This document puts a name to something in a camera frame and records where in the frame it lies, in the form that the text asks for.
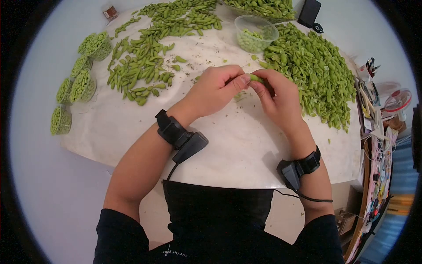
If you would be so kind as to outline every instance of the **plastic container of soybeans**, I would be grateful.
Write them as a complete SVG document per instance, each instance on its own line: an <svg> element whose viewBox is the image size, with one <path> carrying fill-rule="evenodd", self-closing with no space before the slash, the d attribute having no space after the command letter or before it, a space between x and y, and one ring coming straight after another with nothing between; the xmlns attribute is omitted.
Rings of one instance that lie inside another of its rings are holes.
<svg viewBox="0 0 422 264"><path fill-rule="evenodd" d="M279 38L279 31L269 21L258 16L244 15L235 19L236 39L249 53L261 53Z"/></svg>

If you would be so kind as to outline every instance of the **right hand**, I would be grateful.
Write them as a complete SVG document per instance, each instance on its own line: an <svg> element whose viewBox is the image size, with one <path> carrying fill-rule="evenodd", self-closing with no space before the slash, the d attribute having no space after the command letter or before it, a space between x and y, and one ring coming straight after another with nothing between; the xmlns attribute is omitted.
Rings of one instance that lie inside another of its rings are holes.
<svg viewBox="0 0 422 264"><path fill-rule="evenodd" d="M269 90L262 83L249 83L259 96L264 112L284 133L295 133L305 123L296 84L275 70L257 70L252 74L266 80L275 92L275 96L271 97Z"/></svg>

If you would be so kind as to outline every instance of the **clear plastic container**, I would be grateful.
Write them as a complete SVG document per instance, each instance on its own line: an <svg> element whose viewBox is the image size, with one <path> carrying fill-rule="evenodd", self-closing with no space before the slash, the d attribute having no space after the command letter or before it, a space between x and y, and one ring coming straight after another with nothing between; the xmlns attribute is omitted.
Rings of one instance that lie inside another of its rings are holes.
<svg viewBox="0 0 422 264"><path fill-rule="evenodd" d="M292 19L272 18L272 17L269 17L269 16L260 16L256 13L254 13L253 11L243 10L243 9L237 8L235 6L228 5L224 2L224 0L217 0L217 2L219 2L221 5L230 9L237 16L242 16L242 15L257 16L257 17L264 18L264 19L268 20L269 22L271 22L273 24L281 23L281 22L285 22L285 21L293 21L295 19L294 16L292 17Z"/></svg>
<svg viewBox="0 0 422 264"><path fill-rule="evenodd" d="M110 36L107 35L107 37L103 39L103 42L98 45L98 48L90 54L87 54L87 56L93 60L102 61L110 54L112 50L113 45L111 44Z"/></svg>
<svg viewBox="0 0 422 264"><path fill-rule="evenodd" d="M64 79L56 94L56 101L58 104L72 105L72 103L70 102L70 90L72 90L72 85L72 80L70 80L69 78Z"/></svg>
<svg viewBox="0 0 422 264"><path fill-rule="evenodd" d="M76 76L78 76L78 74L81 72L81 70L90 70L92 68L92 60L91 58L82 55L81 57L79 57L76 61L75 61L75 65L73 65L73 69L72 72L70 74L70 76L72 78L76 78Z"/></svg>
<svg viewBox="0 0 422 264"><path fill-rule="evenodd" d="M52 136L67 134L72 127L72 114L65 106L58 106L51 116L50 132Z"/></svg>
<svg viewBox="0 0 422 264"><path fill-rule="evenodd" d="M91 98L93 97L93 95L94 95L94 93L97 89L97 80L95 80L95 77L92 76L92 73L91 73L90 70L87 70L87 71L89 72L87 84L82 89L82 92L79 93L78 97L72 98L72 96L70 96L70 102L71 103L74 103L74 102L86 103L86 102L89 102L91 100ZM72 86L71 93L73 92L74 89L76 89L76 87L73 87L73 86Z"/></svg>
<svg viewBox="0 0 422 264"><path fill-rule="evenodd" d="M249 53L261 53L271 42L279 38L279 31L269 21L257 16L238 16L235 19L236 38L239 46ZM247 29L250 32L259 32L262 39L245 33Z"/></svg>

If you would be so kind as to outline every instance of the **pile of edamame pods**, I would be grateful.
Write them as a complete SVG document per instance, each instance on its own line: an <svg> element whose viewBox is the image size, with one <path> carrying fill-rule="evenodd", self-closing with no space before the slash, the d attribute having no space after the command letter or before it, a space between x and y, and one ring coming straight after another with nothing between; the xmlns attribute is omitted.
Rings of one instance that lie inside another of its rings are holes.
<svg viewBox="0 0 422 264"><path fill-rule="evenodd" d="M300 104L312 117L319 115L322 123L349 132L350 108L355 102L354 76L338 47L317 35L306 36L292 23L276 26L279 38L264 51L264 68L275 69L297 84Z"/></svg>
<svg viewBox="0 0 422 264"><path fill-rule="evenodd" d="M238 14L254 15L267 19L272 23L295 19L292 0L219 0L233 8Z"/></svg>
<svg viewBox="0 0 422 264"><path fill-rule="evenodd" d="M107 70L110 71L110 77L107 85L111 89L116 88L117 92L123 94L130 101L135 101L138 105L143 106L150 95L159 96L159 89L165 89L166 84L171 87L174 73L165 70L162 65L165 61L166 52L172 50L174 43L170 46L160 44L160 40L167 36L198 35L203 36L203 30L217 29L221 30L221 20L212 13L216 7L216 0L176 0L170 3L158 3L145 6L141 10L132 13L138 13L136 18L138 21L140 15L151 17L152 26L146 29L140 29L141 36L139 39L123 38L118 42L114 49L112 59ZM116 29L116 35L124 31L125 27L132 22L136 22L134 17L129 22L123 24ZM185 63L187 60L180 56L175 56L173 63ZM180 65L171 65L171 67L179 71ZM150 82L164 82L149 87L141 87L134 89L136 82L144 79L146 84Z"/></svg>

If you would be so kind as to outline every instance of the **white table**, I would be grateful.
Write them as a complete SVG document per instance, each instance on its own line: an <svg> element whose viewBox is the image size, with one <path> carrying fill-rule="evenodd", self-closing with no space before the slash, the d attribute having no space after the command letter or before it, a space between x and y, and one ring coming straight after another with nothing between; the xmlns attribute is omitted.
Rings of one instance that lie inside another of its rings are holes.
<svg viewBox="0 0 422 264"><path fill-rule="evenodd" d="M121 13L106 27L109 35L131 18L132 10ZM70 107L73 123L70 133L63 135L61 146L110 166L116 166L129 147L154 122L155 114L168 109L182 99L194 84L194 78L209 66L238 64L247 73L260 69L258 61L243 51L235 42L233 16L218 5L215 13L224 21L223 30L206 30L204 36L166 37L163 45L175 42L165 61L176 55L188 60L178 63L182 70L173 71L172 87L161 90L160 97L150 97L140 107L106 85L107 65L111 54L101 62L94 62L92 74L97 79L97 91L88 103L75 103ZM304 32L309 29L294 22ZM138 39L138 29L147 28L150 19L142 18L121 32L113 45L125 36ZM353 63L349 68L354 70ZM135 88L147 87L143 80ZM191 127L201 131L210 141L208 146L178 166L172 180L190 184L227 188L282 188L276 173L280 160L289 160L289 146L282 132L264 115L258 96L250 88L244 98L234 98L224 109L195 121ZM305 116L316 144L326 163L331 183L357 179L360 161L360 128L357 105L349 102L351 119L349 133L329 128L320 117ZM167 178L174 162L169 159L162 178Z"/></svg>

